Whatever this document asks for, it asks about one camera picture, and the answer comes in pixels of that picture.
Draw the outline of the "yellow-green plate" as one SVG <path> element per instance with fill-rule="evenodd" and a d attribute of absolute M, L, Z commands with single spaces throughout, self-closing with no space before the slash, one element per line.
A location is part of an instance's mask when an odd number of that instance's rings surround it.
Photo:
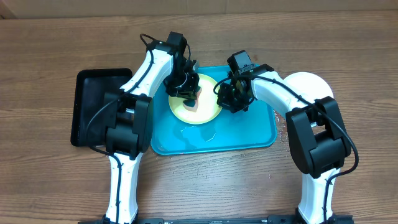
<path fill-rule="evenodd" d="M 183 98 L 169 97 L 169 106 L 172 113 L 181 121 L 188 124 L 204 124 L 216 118 L 221 111 L 217 104 L 217 95 L 214 87 L 217 81 L 208 75 L 199 73 L 199 87 L 201 92 L 195 101 L 194 107 L 187 106 Z"/>

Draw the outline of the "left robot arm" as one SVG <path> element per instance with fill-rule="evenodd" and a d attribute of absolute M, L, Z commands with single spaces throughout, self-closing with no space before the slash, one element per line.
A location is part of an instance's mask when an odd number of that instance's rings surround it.
<path fill-rule="evenodd" d="M 139 163 L 153 132 L 153 97 L 160 86 L 166 94 L 195 102 L 200 94 L 194 61 L 184 56 L 186 38 L 171 32 L 166 41 L 152 39 L 146 57 L 115 99 L 104 100 L 105 148 L 111 164 L 111 190 L 103 223 L 134 223 L 138 214 Z"/>

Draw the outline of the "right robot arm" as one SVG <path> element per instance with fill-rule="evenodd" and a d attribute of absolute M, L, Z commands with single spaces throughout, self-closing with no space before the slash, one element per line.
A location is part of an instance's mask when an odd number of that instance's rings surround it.
<path fill-rule="evenodd" d="M 261 100 L 284 116 L 290 155 L 302 173 L 302 196 L 293 215 L 270 215 L 265 223 L 353 223 L 351 215 L 336 215 L 331 201 L 345 159 L 358 151 L 348 136 L 339 106 L 326 81 L 298 72 L 282 79 L 269 65 L 252 63 L 245 50 L 227 59 L 227 78 L 213 91 L 217 104 L 232 113 L 247 111 Z"/>

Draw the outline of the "white plate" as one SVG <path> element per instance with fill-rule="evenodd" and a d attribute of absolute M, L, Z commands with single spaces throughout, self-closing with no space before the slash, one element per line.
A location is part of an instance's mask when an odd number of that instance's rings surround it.
<path fill-rule="evenodd" d="M 334 98 L 329 84 L 316 74 L 297 72 L 284 78 L 284 81 L 313 100 L 322 99 L 326 96 Z"/>

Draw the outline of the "green and pink sponge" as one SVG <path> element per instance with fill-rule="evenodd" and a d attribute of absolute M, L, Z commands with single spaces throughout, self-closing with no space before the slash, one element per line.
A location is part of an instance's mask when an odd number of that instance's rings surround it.
<path fill-rule="evenodd" d="M 198 101 L 199 101 L 201 92 L 202 92 L 202 88 L 199 86 L 197 88 L 197 98 L 195 100 L 192 100 L 192 99 L 183 100 L 183 107 L 188 111 L 196 112 L 198 109 L 198 105 L 199 105 Z"/>

